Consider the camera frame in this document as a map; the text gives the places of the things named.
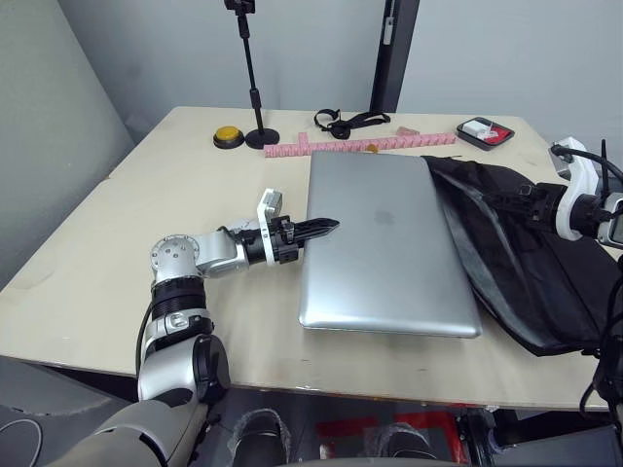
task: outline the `small tray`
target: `small tray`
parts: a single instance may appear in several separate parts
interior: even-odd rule
[[[474,120],[476,122],[478,122],[480,124],[483,124],[483,125],[486,125],[486,126],[493,125],[492,126],[492,130],[495,130],[496,128],[504,129],[504,130],[508,131],[508,133],[506,134],[506,136],[504,136],[503,139],[501,139],[499,141],[496,141],[496,142],[493,142],[493,143],[487,142],[487,141],[485,141],[483,139],[479,139],[476,136],[472,136],[471,134],[466,133],[465,131],[463,131],[463,125],[465,125],[465,124],[467,124],[469,122],[472,122]],[[502,126],[500,124],[497,124],[496,122],[492,122],[491,120],[484,119],[482,117],[476,117],[474,119],[469,119],[467,122],[463,122],[462,124],[457,126],[457,136],[460,139],[463,139],[463,140],[467,141],[468,143],[471,143],[474,146],[476,146],[476,147],[478,147],[478,148],[480,148],[480,149],[482,149],[484,151],[490,151],[491,149],[499,146],[500,144],[505,143],[510,138],[512,138],[514,135],[515,135],[515,131],[513,131],[512,129],[507,128],[506,126]]]

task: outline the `black bag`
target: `black bag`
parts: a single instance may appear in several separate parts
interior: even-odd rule
[[[539,356],[597,349],[616,262],[591,238],[564,240],[491,208],[484,195],[532,184],[514,170],[425,159],[474,293],[506,332]]]

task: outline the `pink measuring tape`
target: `pink measuring tape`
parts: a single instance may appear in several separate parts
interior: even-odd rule
[[[299,142],[294,144],[267,144],[264,155],[267,158],[288,158],[294,156],[310,156],[312,151],[370,151],[370,147],[378,151],[398,148],[417,148],[420,146],[440,146],[453,144],[457,137],[453,133],[435,134],[401,134],[389,138],[353,139],[347,141],[331,141],[328,143],[310,143],[307,133],[299,133]]]

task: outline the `laptop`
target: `laptop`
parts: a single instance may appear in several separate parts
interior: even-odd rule
[[[340,226],[305,246],[306,328],[475,338],[478,310],[422,158],[318,152],[308,219]]]

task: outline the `yellow button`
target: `yellow button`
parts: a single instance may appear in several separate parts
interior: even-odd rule
[[[231,141],[238,137],[240,130],[235,126],[221,126],[216,130],[216,137],[221,141]]]

